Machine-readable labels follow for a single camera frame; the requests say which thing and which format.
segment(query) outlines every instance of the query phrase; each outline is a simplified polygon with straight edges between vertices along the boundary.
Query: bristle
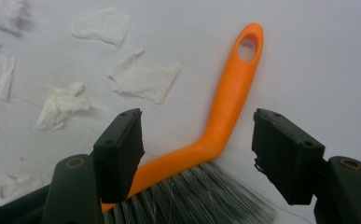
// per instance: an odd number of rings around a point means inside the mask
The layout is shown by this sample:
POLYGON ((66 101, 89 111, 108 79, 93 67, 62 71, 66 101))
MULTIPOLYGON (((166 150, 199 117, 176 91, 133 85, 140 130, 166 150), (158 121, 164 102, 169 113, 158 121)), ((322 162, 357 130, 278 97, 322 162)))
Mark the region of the bristle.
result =
POLYGON ((276 211, 211 162, 131 197, 104 215, 115 223, 273 223, 276 211))

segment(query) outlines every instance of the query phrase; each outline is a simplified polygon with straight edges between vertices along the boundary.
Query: handle hole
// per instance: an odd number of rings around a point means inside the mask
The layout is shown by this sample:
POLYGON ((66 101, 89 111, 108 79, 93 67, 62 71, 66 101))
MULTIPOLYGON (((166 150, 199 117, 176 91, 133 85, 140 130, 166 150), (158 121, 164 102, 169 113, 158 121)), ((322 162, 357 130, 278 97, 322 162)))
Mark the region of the handle hole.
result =
POLYGON ((244 62, 250 62, 256 53, 256 46, 253 41, 245 39, 238 47, 238 56, 244 62))

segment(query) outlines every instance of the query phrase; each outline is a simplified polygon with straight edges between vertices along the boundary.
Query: orange handle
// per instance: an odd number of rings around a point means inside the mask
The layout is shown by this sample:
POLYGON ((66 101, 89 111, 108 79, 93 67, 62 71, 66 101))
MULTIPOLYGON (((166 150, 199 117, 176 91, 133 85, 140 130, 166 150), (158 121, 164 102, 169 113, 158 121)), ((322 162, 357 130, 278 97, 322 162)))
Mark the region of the orange handle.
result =
MULTIPOLYGON (((229 54, 215 93, 210 118, 202 137, 194 144, 180 148, 142 167, 134 176, 129 197, 160 181, 216 158, 224 149, 241 114, 263 46, 262 27, 251 23, 244 27, 229 54), (249 62, 241 60, 238 48, 244 40, 254 43, 256 51, 249 62)), ((103 211, 114 204, 103 204, 103 211)))

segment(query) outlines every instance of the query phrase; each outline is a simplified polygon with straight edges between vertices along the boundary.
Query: orange plastic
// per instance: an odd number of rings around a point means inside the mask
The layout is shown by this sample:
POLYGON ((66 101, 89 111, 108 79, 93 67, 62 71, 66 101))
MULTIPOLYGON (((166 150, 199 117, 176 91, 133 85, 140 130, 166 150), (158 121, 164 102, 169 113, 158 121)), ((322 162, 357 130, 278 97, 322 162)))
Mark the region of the orange plastic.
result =
MULTIPOLYGON (((204 134, 194 144, 140 167, 134 176, 129 197, 220 155, 243 109, 257 70, 263 41, 263 31, 259 24, 251 23, 244 27, 232 47, 218 83, 204 134), (256 48, 255 55, 249 62, 242 61, 238 55, 238 48, 244 40, 251 40, 256 48)), ((114 206, 102 204, 104 212, 114 206)))

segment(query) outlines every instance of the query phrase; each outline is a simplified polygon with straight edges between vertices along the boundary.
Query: brush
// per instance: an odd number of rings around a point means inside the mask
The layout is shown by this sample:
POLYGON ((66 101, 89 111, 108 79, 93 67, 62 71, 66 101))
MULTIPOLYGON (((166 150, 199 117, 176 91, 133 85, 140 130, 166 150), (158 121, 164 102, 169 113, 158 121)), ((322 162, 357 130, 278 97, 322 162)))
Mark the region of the brush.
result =
POLYGON ((209 162, 225 148, 242 112, 262 46, 262 27, 245 26, 229 54, 201 138, 140 167, 129 200, 118 206, 103 203, 104 212, 115 207, 104 215, 106 223, 273 222, 275 211, 267 203, 209 162), (245 41, 255 46, 249 61, 238 52, 245 41))

